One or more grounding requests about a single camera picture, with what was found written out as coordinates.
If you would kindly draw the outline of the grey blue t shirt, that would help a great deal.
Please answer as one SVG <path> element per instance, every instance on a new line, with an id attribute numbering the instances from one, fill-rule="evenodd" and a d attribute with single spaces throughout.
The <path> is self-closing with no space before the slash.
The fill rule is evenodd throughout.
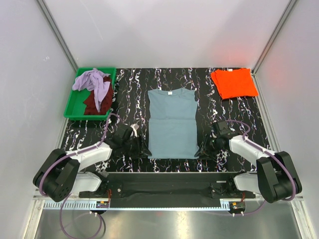
<path id="1" fill-rule="evenodd" d="M 194 90 L 148 91 L 151 159 L 196 159 L 197 101 Z"/>

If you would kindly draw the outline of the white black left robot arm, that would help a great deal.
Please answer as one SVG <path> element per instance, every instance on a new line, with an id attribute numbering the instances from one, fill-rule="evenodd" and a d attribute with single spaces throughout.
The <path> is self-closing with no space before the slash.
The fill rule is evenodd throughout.
<path id="1" fill-rule="evenodd" d="M 41 195 L 55 202 L 80 192 L 103 197 L 108 185 L 98 175 L 83 170 L 119 154 L 127 154 L 130 158 L 151 156 L 137 124 L 123 124 L 110 137 L 80 150 L 53 150 L 34 176 L 33 185 Z"/>

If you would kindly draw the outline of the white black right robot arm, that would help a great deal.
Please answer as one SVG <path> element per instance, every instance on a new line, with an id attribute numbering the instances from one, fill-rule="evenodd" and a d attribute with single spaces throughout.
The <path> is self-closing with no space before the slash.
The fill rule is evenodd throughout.
<path id="1" fill-rule="evenodd" d="M 235 198 L 247 191 L 274 203 L 291 201 L 302 192 L 302 184 L 287 152 L 266 149 L 250 140 L 247 132 L 233 131 L 228 124 L 227 120 L 213 123 L 215 137 L 206 135 L 195 155 L 214 157 L 227 149 L 255 166 L 254 173 L 240 173 L 231 179 L 226 185 L 229 196 Z"/>

